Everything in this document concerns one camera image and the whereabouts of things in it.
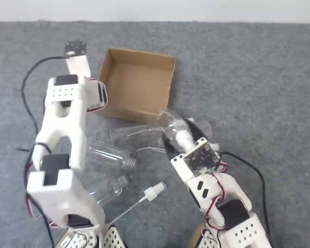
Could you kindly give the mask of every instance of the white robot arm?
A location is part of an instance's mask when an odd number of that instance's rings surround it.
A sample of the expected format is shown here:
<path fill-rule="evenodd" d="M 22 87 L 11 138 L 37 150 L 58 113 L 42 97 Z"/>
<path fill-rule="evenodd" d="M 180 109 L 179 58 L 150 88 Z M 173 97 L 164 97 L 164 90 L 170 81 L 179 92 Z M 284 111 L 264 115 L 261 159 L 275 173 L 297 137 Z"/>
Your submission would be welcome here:
<path fill-rule="evenodd" d="M 232 176 L 217 172 L 222 165 L 219 145 L 209 143 L 195 124 L 169 110 L 162 111 L 160 122 L 166 124 L 163 143 L 171 164 L 206 219 L 197 247 L 270 248 L 249 198 Z M 171 145 L 172 139 L 184 153 Z"/>
<path fill-rule="evenodd" d="M 61 228 L 100 230 L 104 211 L 80 184 L 76 174 L 85 165 L 86 113 L 107 102 L 105 87 L 91 80 L 86 43 L 66 44 L 70 75 L 49 80 L 42 128 L 37 135 L 27 192 L 46 215 Z M 71 142 L 70 154 L 51 154 L 62 137 Z"/>

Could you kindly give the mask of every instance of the black cable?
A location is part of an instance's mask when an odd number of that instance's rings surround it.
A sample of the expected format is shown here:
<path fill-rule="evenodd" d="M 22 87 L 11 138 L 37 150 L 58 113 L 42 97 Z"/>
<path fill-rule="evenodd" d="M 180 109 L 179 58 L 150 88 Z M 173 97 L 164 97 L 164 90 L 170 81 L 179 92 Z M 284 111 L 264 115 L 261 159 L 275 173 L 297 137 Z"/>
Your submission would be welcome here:
<path fill-rule="evenodd" d="M 32 154 L 33 154 L 33 150 L 35 148 L 35 145 L 32 146 L 31 151 L 29 153 L 29 155 L 27 156 L 27 159 L 25 161 L 25 165 L 24 165 L 24 171 L 23 171 L 23 181 L 24 181 L 24 188 L 25 188 L 25 196 L 26 198 L 28 198 L 30 200 L 30 202 L 36 207 L 36 209 L 38 209 L 39 213 L 42 215 L 42 218 L 45 222 L 45 226 L 47 229 L 47 233 L 48 236 L 50 238 L 51 244 L 52 244 L 52 248 L 55 248 L 55 243 L 54 243 L 54 239 L 53 239 L 53 235 L 52 235 L 52 231 L 50 228 L 50 225 L 48 223 L 48 219 L 45 215 L 45 213 L 43 212 L 43 210 L 41 209 L 41 207 L 38 205 L 38 203 L 31 197 L 31 195 L 28 194 L 26 187 L 27 187 L 27 173 L 28 173 L 28 169 L 29 169 L 29 164 L 31 162 L 31 158 L 32 158 Z"/>
<path fill-rule="evenodd" d="M 30 149 L 18 147 L 18 148 L 16 148 L 16 151 L 30 152 Z"/>
<path fill-rule="evenodd" d="M 29 76 L 33 72 L 33 70 L 36 69 L 38 67 L 38 65 L 40 65 L 41 63 L 43 63 L 45 61 L 48 61 L 48 60 L 52 60 L 52 59 L 63 59 L 63 58 L 65 58 L 65 57 L 63 57 L 63 56 L 53 56 L 53 57 L 43 58 L 43 59 L 39 60 L 34 66 L 32 66 L 32 68 L 27 72 L 27 74 L 25 75 L 25 77 L 23 79 L 22 88 L 21 88 L 22 101 L 23 101 L 24 107 L 25 107 L 29 117 L 31 118 L 31 120 L 33 122 L 33 126 L 35 128 L 36 135 L 39 132 L 38 125 L 37 125 L 36 119 L 33 116 L 29 106 L 27 105 L 27 102 L 26 102 L 26 99 L 25 99 L 24 88 L 25 88 L 26 80 L 29 78 Z"/>
<path fill-rule="evenodd" d="M 217 231 L 217 240 L 218 240 L 218 243 L 219 243 L 219 248 L 222 248 L 222 243 L 221 243 L 221 241 L 219 239 L 219 232 L 220 232 L 220 230 Z"/>
<path fill-rule="evenodd" d="M 249 163 L 245 159 L 243 159 L 243 158 L 241 158 L 241 157 L 239 157 L 239 156 L 237 156 L 231 152 L 223 151 L 223 152 L 220 152 L 220 155 L 229 155 L 229 156 L 239 160 L 240 162 L 249 166 L 251 169 L 253 169 L 259 175 L 259 177 L 262 181 L 262 200 L 263 200 L 263 213 L 264 213 L 264 219 L 265 219 L 265 226 L 266 226 L 267 234 L 268 234 L 268 237 L 269 237 L 269 240 L 271 243 L 271 233 L 270 233 L 270 225 L 269 225 L 267 202 L 266 202 L 266 192 L 265 192 L 265 180 L 264 180 L 262 173 L 254 165 L 252 165 L 251 163 Z"/>
<path fill-rule="evenodd" d="M 38 203 L 28 193 L 26 193 L 26 197 L 30 200 L 30 202 L 38 209 L 39 213 L 42 215 L 43 221 L 45 222 L 45 226 L 48 232 L 48 236 L 50 237 L 50 240 L 51 240 L 52 248 L 55 248 L 52 231 L 51 231 L 51 228 L 50 228 L 50 225 L 48 223 L 45 213 L 43 212 L 41 207 L 38 205 Z"/>

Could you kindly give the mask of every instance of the white wall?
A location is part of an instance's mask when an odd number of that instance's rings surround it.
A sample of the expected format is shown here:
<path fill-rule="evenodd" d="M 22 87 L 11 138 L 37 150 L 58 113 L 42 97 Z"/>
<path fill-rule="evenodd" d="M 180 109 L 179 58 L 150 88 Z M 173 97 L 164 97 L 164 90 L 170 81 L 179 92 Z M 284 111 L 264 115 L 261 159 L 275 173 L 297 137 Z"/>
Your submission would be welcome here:
<path fill-rule="evenodd" d="M 0 21 L 310 23 L 310 0 L 0 0 Z"/>

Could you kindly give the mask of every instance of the plastic bottle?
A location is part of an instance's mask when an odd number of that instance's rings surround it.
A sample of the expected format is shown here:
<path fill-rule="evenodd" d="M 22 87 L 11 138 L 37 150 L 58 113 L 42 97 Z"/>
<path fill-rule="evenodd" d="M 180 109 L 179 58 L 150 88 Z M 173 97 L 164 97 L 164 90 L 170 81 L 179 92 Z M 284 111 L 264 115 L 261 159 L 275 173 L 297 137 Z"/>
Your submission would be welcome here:
<path fill-rule="evenodd" d="M 136 159 L 130 154 L 108 142 L 93 141 L 89 151 L 97 156 L 97 159 L 104 164 L 114 165 L 125 169 L 132 169 L 136 165 Z"/>
<path fill-rule="evenodd" d="M 127 184 L 128 181 L 125 176 L 116 180 L 103 180 L 96 185 L 96 190 L 91 191 L 90 194 L 95 197 L 98 205 L 103 207 L 113 199 L 117 198 Z"/>

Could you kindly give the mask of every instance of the cardboard box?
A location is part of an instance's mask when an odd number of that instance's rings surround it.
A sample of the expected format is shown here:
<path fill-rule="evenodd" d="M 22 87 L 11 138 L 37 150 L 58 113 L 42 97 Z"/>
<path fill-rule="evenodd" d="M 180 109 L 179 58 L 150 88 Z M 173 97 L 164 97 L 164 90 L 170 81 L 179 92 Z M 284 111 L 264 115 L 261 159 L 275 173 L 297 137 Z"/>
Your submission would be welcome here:
<path fill-rule="evenodd" d="M 106 85 L 108 105 L 101 115 L 150 123 L 167 107 L 175 57 L 109 48 L 99 80 Z"/>

